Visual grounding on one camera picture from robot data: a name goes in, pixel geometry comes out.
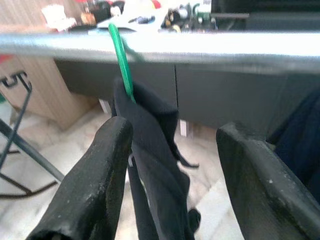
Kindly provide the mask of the black TV cabinet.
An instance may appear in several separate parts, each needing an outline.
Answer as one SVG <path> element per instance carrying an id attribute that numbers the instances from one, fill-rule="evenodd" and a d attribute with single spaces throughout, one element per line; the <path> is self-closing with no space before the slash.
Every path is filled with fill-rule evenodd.
<path id="1" fill-rule="evenodd" d="M 121 32 L 133 81 L 187 122 L 271 134 L 320 88 L 318 32 Z"/>

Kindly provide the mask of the silver metal clothes rack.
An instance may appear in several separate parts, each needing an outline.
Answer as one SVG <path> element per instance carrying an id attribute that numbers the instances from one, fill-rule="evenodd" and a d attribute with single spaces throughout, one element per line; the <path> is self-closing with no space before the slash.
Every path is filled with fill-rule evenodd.
<path id="1" fill-rule="evenodd" d="M 239 121 L 271 134 L 320 89 L 320 33 L 128 33 L 132 78 L 179 110 L 218 128 Z M 52 57 L 71 92 L 109 100 L 119 75 L 109 34 L 0 33 L 0 53 Z"/>

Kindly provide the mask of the black garment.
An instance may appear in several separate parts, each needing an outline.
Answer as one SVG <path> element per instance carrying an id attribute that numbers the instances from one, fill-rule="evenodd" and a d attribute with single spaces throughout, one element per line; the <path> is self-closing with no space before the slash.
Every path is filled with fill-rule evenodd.
<path id="1" fill-rule="evenodd" d="M 133 127 L 128 176 L 139 240 L 195 240 L 201 214 L 188 208 L 189 176 L 179 166 L 193 168 L 174 141 L 178 109 L 142 84 L 133 85 L 134 98 L 123 80 L 113 84 L 114 116 Z"/>

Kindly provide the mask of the black tape dispenser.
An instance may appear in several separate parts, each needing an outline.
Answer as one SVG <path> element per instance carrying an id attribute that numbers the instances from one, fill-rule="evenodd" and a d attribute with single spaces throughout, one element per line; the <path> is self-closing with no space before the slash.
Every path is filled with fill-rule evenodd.
<path id="1" fill-rule="evenodd" d="M 167 30 L 169 32 L 180 33 L 182 31 L 183 18 L 178 8 L 170 8 L 165 15 L 162 24 L 160 25 L 161 30 Z"/>

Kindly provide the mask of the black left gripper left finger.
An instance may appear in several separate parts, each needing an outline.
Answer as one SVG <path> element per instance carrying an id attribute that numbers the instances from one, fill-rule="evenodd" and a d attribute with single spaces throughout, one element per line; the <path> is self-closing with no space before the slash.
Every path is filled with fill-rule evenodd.
<path id="1" fill-rule="evenodd" d="M 128 120 L 108 119 L 26 240 L 114 240 L 132 138 Z"/>

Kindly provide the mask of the light wooden cabinet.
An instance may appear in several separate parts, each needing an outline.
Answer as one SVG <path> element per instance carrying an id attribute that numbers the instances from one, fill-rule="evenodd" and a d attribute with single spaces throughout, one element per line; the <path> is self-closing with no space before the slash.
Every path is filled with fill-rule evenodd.
<path id="1" fill-rule="evenodd" d="M 0 0 L 0 34 L 58 33 L 47 27 L 42 8 L 63 5 L 67 17 L 80 21 L 84 11 L 78 0 Z M 32 84 L 27 111 L 50 119 L 67 129 L 98 104 L 98 100 L 71 93 L 51 57 L 8 55 L 0 53 L 0 77 L 24 70 Z M 19 82 L 11 89 L 0 85 L 2 94 L 15 108 L 22 108 L 26 90 Z"/>

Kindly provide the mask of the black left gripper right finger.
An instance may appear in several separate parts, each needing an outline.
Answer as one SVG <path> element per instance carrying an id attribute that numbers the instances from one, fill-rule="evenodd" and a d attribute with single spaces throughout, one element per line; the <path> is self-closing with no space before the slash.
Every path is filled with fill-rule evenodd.
<path id="1" fill-rule="evenodd" d="M 244 240 L 320 240 L 320 204 L 263 137 L 230 122 L 216 144 Z"/>

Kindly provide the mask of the stack of white papers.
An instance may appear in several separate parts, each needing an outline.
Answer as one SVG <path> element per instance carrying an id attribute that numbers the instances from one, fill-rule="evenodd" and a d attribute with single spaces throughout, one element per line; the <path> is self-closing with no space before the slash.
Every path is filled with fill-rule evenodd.
<path id="1" fill-rule="evenodd" d="M 115 25 L 120 32 L 158 32 L 161 28 L 154 16 L 126 17 L 114 16 L 97 24 L 99 30 L 107 30 L 109 25 Z"/>

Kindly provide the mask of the black television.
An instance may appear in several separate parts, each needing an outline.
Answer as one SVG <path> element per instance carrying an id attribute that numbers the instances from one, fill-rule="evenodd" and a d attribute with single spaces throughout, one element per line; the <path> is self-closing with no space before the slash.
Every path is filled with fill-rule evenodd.
<path id="1" fill-rule="evenodd" d="M 211 13 L 320 12 L 320 0 L 211 0 Z"/>

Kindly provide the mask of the green and white container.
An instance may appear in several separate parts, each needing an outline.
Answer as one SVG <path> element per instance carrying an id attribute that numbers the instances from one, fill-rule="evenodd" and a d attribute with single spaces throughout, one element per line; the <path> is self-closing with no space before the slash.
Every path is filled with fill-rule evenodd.
<path id="1" fill-rule="evenodd" d="M 211 2 L 196 2 L 191 4 L 191 12 L 193 16 L 203 13 L 211 13 Z"/>

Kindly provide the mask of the navy shirt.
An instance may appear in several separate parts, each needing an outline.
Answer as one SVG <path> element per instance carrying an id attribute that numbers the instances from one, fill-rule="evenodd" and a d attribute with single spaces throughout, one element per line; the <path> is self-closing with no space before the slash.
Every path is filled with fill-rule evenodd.
<path id="1" fill-rule="evenodd" d="M 320 203 L 320 87 L 302 100 L 267 141 Z"/>

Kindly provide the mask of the marble top folding table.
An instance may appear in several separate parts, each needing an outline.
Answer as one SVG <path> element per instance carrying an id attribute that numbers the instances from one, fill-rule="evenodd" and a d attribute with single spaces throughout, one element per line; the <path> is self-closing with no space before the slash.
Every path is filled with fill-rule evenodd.
<path id="1" fill-rule="evenodd" d="M 19 70 L 16 71 L 12 74 L 15 74 L 17 72 L 24 71 L 24 70 Z M 7 82 L 9 84 L 13 83 L 13 79 L 11 79 L 11 75 L 9 77 L 7 76 L 2 76 L 0 77 L 0 85 L 3 85 L 3 82 L 1 82 L 2 79 L 7 78 Z M 23 79 L 25 82 L 29 81 L 26 80 L 27 77 L 23 75 Z M 4 137 L 9 137 L 9 134 L 11 133 L 11 128 L 7 123 L 5 123 L 2 119 L 0 119 L 0 134 L 2 134 Z M 31 146 L 27 141 L 25 141 L 21 136 L 19 136 L 18 132 L 16 137 L 14 138 L 11 147 L 6 155 L 6 158 L 8 155 L 14 155 L 14 154 L 20 154 L 21 152 L 24 152 L 27 154 L 31 159 L 33 159 L 36 163 L 40 165 L 43 169 L 45 169 L 49 174 L 51 174 L 55 180 L 46 184 L 45 186 L 37 189 L 37 190 L 31 190 L 28 187 L 24 186 L 23 184 L 19 183 L 18 181 L 10 178 L 9 176 L 3 174 L 0 169 L 0 179 L 7 182 L 8 184 L 11 184 L 12 186 L 16 187 L 19 189 L 22 193 L 0 193 L 0 199 L 1 200 L 20 200 L 24 198 L 29 198 L 33 197 L 35 195 L 38 195 L 40 193 L 43 193 L 44 191 L 52 188 L 53 186 L 57 185 L 59 181 L 62 181 L 64 178 L 64 175 L 56 168 L 54 167 L 43 155 L 41 155 L 33 146 Z"/>

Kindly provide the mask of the black plush ball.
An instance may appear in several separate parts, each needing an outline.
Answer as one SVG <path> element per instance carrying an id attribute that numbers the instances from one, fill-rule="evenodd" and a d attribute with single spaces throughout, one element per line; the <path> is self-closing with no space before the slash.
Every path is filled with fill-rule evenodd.
<path id="1" fill-rule="evenodd" d="M 105 19 L 118 17 L 123 14 L 125 6 L 124 0 L 100 0 L 97 2 L 98 11 Z"/>

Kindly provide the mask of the white tissue pack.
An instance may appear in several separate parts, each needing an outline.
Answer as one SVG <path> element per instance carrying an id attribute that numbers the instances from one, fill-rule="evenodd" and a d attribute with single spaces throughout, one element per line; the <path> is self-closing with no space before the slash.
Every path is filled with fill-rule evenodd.
<path id="1" fill-rule="evenodd" d="M 41 9 L 47 27 L 56 29 L 58 32 L 66 31 L 74 27 L 77 21 L 74 17 L 67 17 L 65 7 L 60 4 L 50 4 Z"/>

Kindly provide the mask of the green plastic hanger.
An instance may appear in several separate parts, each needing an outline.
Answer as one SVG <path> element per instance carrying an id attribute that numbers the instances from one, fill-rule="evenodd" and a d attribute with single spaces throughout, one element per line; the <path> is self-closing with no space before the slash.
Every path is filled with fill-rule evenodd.
<path id="1" fill-rule="evenodd" d="M 108 24 L 108 32 L 113 42 L 126 95 L 130 98 L 130 100 L 133 103 L 136 103 L 136 99 L 134 96 L 134 84 L 132 79 L 132 73 L 127 59 L 123 38 L 120 35 L 119 29 L 113 23 Z"/>

